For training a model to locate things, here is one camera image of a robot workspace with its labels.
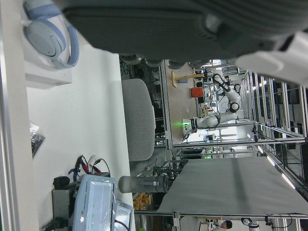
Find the white robotic arm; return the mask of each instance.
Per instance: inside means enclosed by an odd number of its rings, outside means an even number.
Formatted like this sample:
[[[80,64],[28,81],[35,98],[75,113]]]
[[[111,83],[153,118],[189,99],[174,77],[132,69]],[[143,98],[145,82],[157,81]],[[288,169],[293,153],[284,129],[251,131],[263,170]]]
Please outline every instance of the white robotic arm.
[[[241,108],[241,97],[239,95],[240,87],[236,86],[236,90],[231,89],[230,86],[222,79],[222,71],[215,71],[212,76],[213,82],[219,84],[225,91],[225,95],[230,100],[230,107],[228,112],[214,114],[205,118],[191,119],[191,127],[194,128],[213,128],[220,123],[237,119],[237,112]]]

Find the chair backrest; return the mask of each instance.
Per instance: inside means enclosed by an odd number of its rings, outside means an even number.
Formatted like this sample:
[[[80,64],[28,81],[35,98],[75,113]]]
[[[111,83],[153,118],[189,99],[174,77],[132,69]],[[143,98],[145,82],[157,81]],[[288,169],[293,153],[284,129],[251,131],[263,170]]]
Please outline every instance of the chair backrest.
[[[151,98],[140,79],[122,81],[128,157],[130,161],[149,159],[154,151],[155,118]]]

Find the small black object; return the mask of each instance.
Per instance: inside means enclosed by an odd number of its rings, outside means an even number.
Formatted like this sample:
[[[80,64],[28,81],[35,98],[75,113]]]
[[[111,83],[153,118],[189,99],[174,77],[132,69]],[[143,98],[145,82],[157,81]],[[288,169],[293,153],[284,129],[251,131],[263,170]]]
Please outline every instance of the small black object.
[[[53,185],[55,189],[60,189],[69,184],[69,177],[56,177],[53,179]]]

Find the ceiling light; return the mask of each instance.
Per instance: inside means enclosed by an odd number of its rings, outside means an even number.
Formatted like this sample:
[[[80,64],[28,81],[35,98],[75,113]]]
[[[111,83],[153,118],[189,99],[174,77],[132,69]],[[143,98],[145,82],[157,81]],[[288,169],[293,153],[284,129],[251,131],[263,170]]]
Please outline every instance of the ceiling light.
[[[273,160],[272,160],[269,156],[267,156],[266,158],[267,158],[267,159],[268,159],[268,161],[271,163],[271,165],[275,166],[274,161],[273,161]]]
[[[295,189],[295,186],[290,182],[290,180],[287,178],[285,174],[282,173],[282,178],[293,188]]]
[[[258,146],[258,149],[260,150],[261,153],[264,153],[263,149],[260,146]]]

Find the headphones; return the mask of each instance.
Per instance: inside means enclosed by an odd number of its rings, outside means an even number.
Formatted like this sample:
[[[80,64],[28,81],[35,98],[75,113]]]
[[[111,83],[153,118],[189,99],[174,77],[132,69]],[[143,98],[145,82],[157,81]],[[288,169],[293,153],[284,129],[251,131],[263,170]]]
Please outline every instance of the headphones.
[[[61,11],[51,0],[31,0],[25,5],[26,11],[33,21],[26,27],[26,36],[29,42],[42,54],[50,58],[52,64],[60,69],[71,68],[79,58],[79,44],[75,28],[65,21],[71,51],[67,63],[59,58],[66,48],[66,41],[61,31],[48,21],[61,14]]]

